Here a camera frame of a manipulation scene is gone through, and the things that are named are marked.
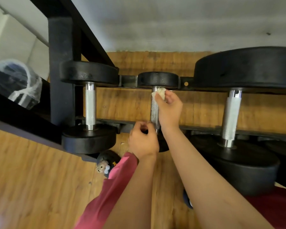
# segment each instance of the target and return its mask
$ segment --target plastic bag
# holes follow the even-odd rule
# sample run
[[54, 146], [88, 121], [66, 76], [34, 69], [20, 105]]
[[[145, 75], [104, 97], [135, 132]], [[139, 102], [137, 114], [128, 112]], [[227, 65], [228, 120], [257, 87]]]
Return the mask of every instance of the plastic bag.
[[40, 101], [42, 80], [30, 67], [15, 59], [0, 61], [0, 94], [31, 109]]

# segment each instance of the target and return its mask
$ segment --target dumbbell handle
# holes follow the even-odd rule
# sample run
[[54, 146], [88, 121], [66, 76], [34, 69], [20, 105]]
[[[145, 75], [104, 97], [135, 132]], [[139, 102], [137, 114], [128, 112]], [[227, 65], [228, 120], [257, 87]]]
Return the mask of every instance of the dumbbell handle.
[[93, 130], [96, 124], [96, 86], [94, 83], [86, 84], [86, 126]]
[[[154, 86], [152, 88], [152, 92], [155, 92], [160, 87]], [[160, 129], [160, 122], [159, 122], [159, 107], [156, 101], [152, 97], [151, 105], [150, 105], [150, 121], [154, 124], [154, 127], [156, 129], [156, 133], [158, 133]]]
[[232, 90], [229, 92], [221, 128], [222, 144], [224, 147], [233, 147], [241, 100], [242, 91]]

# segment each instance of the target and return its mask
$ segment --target person's right hand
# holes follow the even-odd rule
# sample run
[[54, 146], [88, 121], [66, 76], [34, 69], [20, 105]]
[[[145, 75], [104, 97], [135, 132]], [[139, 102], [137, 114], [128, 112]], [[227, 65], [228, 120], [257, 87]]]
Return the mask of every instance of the person's right hand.
[[159, 106], [159, 122], [162, 129], [179, 128], [179, 119], [182, 111], [183, 103], [179, 97], [169, 91], [165, 91], [165, 102], [157, 93], [155, 100]]

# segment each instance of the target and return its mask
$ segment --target dumbbell rack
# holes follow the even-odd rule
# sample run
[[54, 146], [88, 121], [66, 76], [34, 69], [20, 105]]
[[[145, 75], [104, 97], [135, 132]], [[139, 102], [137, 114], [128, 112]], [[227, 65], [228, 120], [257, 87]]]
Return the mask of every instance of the dumbbell rack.
[[[111, 68], [118, 68], [114, 66], [94, 34], [91, 32], [88, 25], [85, 23], [71, 0], [31, 0], [48, 18], [49, 26], [49, 54], [50, 54], [50, 81], [51, 85], [43, 80], [41, 102], [31, 110], [22, 108], [14, 102], [0, 95], [0, 129], [11, 132], [13, 134], [28, 138], [30, 140], [64, 150], [61, 143], [62, 132], [74, 127], [78, 124], [85, 125], [88, 131], [94, 130], [95, 124], [107, 125], [114, 129], [115, 133], [130, 132], [134, 122], [130, 121], [116, 121], [108, 119], [96, 119], [95, 108], [91, 108], [90, 101], [86, 103], [86, 115], [83, 117], [83, 86], [78, 83], [62, 82], [60, 73], [61, 65], [63, 63], [71, 64], [72, 73], [80, 71], [85, 73], [85, 66], [89, 67], [89, 63], [81, 62], [81, 55], [88, 61], [105, 64]], [[217, 72], [218, 68], [208, 66], [201, 66], [201, 70], [196, 72], [206, 74]], [[221, 77], [226, 77], [226, 73], [222, 73]], [[96, 86], [98, 87], [116, 87], [116, 88], [145, 88], [155, 90], [157, 87], [171, 87], [180, 91], [210, 91], [210, 92], [227, 92], [227, 87], [218, 87], [216, 80], [213, 84], [205, 83], [203, 80], [198, 80], [194, 77], [178, 77], [173, 76], [168, 78], [164, 84], [152, 83], [146, 85], [142, 74], [138, 75], [123, 75], [119, 74], [116, 80], [111, 80], [110, 84], [106, 83], [106, 78], [98, 84], [92, 82], [85, 82], [86, 95], [89, 100], [95, 100], [93, 94]], [[242, 89], [228, 88], [230, 99], [228, 102], [237, 102], [236, 99], [241, 97], [242, 92], [247, 93], [264, 93], [275, 95], [286, 95], [286, 88], [265, 87], [248, 87]], [[151, 119], [157, 124], [157, 108], [153, 107], [151, 112]], [[285, 134], [264, 133], [264, 132], [249, 132], [236, 130], [237, 117], [232, 117], [226, 124], [226, 116], [235, 113], [235, 111], [225, 111], [223, 127], [204, 128], [193, 126], [180, 126], [184, 134], [191, 138], [191, 136], [212, 134], [221, 135], [223, 143], [221, 145], [228, 148], [233, 147], [234, 136], [250, 143], [259, 144], [265, 140], [281, 140], [286, 141]], [[72, 153], [80, 156], [84, 161], [95, 162], [98, 153], [95, 154], [81, 154]]]

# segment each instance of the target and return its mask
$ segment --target person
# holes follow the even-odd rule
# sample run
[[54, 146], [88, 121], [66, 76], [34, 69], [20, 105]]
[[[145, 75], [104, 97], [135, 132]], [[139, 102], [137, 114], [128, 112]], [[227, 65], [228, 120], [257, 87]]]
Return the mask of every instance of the person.
[[[179, 129], [183, 103], [165, 91], [156, 94], [164, 138], [203, 229], [273, 228], [194, 148]], [[112, 169], [103, 189], [84, 211], [76, 229], [151, 227], [153, 173], [159, 152], [155, 128], [136, 122], [128, 139], [128, 153]]]

